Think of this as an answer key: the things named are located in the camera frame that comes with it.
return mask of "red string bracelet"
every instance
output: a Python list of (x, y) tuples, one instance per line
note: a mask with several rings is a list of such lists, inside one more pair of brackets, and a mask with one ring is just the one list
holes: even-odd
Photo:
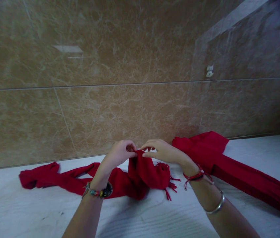
[(206, 172), (202, 169), (202, 167), (200, 167), (199, 164), (196, 164), (196, 165), (199, 167), (199, 172), (198, 172), (197, 174), (195, 174), (195, 175), (189, 177), (189, 176), (187, 176), (186, 174), (183, 173), (184, 176), (185, 176), (185, 178), (187, 179), (187, 181), (186, 181), (186, 183), (185, 183), (185, 190), (186, 190), (186, 191), (187, 191), (187, 183), (188, 183), (189, 181), (198, 182), (198, 181), (200, 181), (200, 180), (203, 179), (204, 175), (208, 175), (209, 178), (210, 178), (210, 180), (211, 180), (211, 184), (214, 184), (212, 177), (211, 177), (208, 173), (206, 173)]

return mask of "person's left hand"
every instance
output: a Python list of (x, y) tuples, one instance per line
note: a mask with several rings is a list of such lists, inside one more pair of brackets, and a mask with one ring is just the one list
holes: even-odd
[(116, 142), (106, 157), (101, 162), (101, 166), (108, 171), (124, 163), (127, 159), (137, 157), (136, 146), (130, 140)]

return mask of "forearm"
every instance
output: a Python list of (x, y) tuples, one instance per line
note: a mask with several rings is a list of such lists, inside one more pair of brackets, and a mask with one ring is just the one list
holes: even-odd
[[(99, 166), (90, 188), (101, 191), (107, 187), (111, 171)], [(103, 198), (91, 196), (89, 192), (81, 200), (77, 211), (71, 219), (63, 238), (95, 237)]]
[[(187, 176), (197, 174), (194, 163), (182, 166)], [(198, 182), (189, 182), (201, 206), (208, 211), (215, 209), (221, 201), (220, 191), (204, 175)], [(220, 237), (259, 237), (244, 216), (225, 199), (221, 209), (207, 217)]]

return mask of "marble wall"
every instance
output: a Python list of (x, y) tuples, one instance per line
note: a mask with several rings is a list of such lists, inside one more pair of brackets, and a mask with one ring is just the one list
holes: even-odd
[(280, 133), (280, 0), (0, 1), (0, 167), (209, 130)]

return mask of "beaded bracelet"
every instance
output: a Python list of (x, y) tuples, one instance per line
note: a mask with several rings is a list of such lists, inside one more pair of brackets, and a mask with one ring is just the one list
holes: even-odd
[(198, 168), (199, 168), (198, 174), (195, 174), (195, 175), (189, 177), (189, 176), (187, 176), (186, 174), (183, 173), (184, 176), (185, 176), (185, 178), (187, 179), (187, 181), (186, 181), (186, 183), (185, 183), (185, 190), (186, 190), (186, 191), (187, 191), (187, 183), (188, 183), (189, 181), (198, 182), (198, 181), (200, 181), (200, 180), (203, 179), (204, 175), (208, 175), (209, 178), (210, 178), (210, 180), (211, 180), (211, 184), (214, 184), (212, 177), (211, 177), (208, 173), (206, 173), (206, 172), (202, 169), (202, 167), (201, 167), (199, 164), (196, 164), (196, 165), (197, 165)]
[(90, 189), (90, 182), (88, 182), (87, 185), (85, 187), (83, 187), (83, 188), (85, 188), (85, 192), (84, 192), (84, 194), (82, 196), (82, 199), (88, 193), (88, 191), (90, 191), (90, 195), (92, 195), (92, 196), (103, 197), (103, 198), (109, 197), (112, 194), (112, 192), (113, 192), (113, 187), (112, 187), (110, 182), (108, 182), (107, 188), (105, 188), (102, 191), (96, 191), (94, 189)]

